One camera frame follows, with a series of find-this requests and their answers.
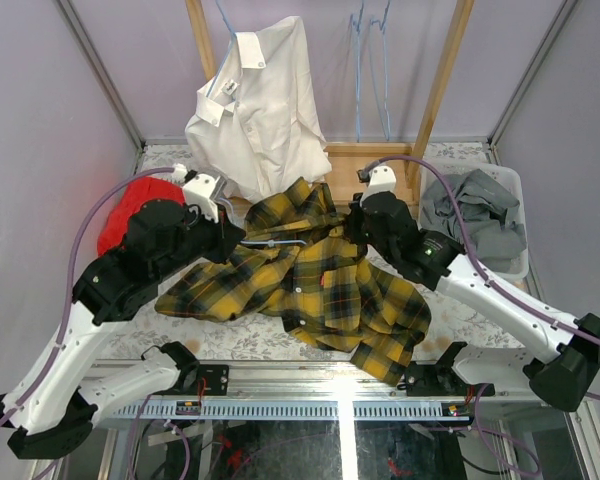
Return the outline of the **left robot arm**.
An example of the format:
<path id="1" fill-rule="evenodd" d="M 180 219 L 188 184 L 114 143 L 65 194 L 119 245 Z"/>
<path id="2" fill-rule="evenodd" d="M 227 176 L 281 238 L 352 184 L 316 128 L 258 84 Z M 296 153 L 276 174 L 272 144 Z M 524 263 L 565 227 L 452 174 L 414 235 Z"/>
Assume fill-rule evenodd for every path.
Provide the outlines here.
<path id="1" fill-rule="evenodd" d="M 19 385 L 0 395 L 0 427 L 20 460 L 57 460 L 73 452 L 103 420 L 155 393 L 188 394 L 199 362 L 170 342 L 135 366 L 86 381 L 94 360 L 159 285 L 194 261 L 225 262 L 245 237 L 226 217 L 206 219 L 170 200 L 144 204 L 128 220 L 122 243 L 91 262 L 72 289 L 66 326 Z"/>

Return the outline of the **yellow plaid shirt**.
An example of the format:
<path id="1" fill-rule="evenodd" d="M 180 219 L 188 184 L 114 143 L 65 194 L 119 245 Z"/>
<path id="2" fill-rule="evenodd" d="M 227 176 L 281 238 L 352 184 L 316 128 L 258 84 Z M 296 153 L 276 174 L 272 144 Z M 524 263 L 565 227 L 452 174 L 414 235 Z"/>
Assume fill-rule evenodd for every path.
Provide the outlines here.
<path id="1" fill-rule="evenodd" d="M 157 313 L 224 323 L 248 314 L 281 319 L 320 350 L 350 354 L 358 369 L 390 386 L 425 339 L 431 312 L 406 280 L 373 265 L 344 236 L 345 216 L 327 184 L 296 180 L 251 206 L 247 240 L 304 240 L 273 248 L 238 245 L 222 264 L 193 266 L 155 303 Z"/>

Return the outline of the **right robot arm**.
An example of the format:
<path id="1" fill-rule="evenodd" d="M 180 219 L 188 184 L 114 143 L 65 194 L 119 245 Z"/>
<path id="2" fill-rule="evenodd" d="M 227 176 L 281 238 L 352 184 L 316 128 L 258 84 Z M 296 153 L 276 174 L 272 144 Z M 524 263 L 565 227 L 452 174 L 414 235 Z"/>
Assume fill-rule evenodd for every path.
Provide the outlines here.
<path id="1" fill-rule="evenodd" d="M 405 280 L 472 308 L 521 343 L 489 353 L 464 346 L 436 369 L 438 387 L 458 394 L 470 384 L 529 388 L 544 403 L 574 412 L 600 370 L 600 317 L 581 318 L 552 308 L 502 280 L 464 248 L 418 228 L 393 193 L 357 193 L 345 234 L 373 247 Z"/>

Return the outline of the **blue wire hanger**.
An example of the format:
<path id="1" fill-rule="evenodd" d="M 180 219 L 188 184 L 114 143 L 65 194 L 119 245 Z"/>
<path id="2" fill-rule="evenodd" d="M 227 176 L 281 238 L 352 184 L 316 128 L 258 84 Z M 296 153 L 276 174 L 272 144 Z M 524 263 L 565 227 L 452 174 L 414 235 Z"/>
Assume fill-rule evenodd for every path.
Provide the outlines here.
<path id="1" fill-rule="evenodd" d="M 388 55 L 388 42 L 387 42 L 387 29 L 388 29 L 388 20 L 389 14 L 391 10 L 392 1 L 387 0 L 383 15 L 381 18 L 376 18 L 372 16 L 369 20 L 370 29 L 376 28 L 380 35 L 380 42 L 382 50 L 380 53 L 375 53 L 373 50 L 373 41 L 369 41 L 369 63 L 371 68 L 371 82 L 372 82 L 372 90 L 374 94 L 374 99 L 376 103 L 376 107 L 379 114 L 380 125 L 382 129 L 382 134 L 384 139 L 389 142 L 391 139 L 391 113 L 389 109 L 389 98 L 390 98 L 390 88 L 389 88 L 389 55 Z M 382 67 L 382 82 L 379 82 L 377 73 L 378 70 L 375 68 L 375 61 L 381 61 Z"/>

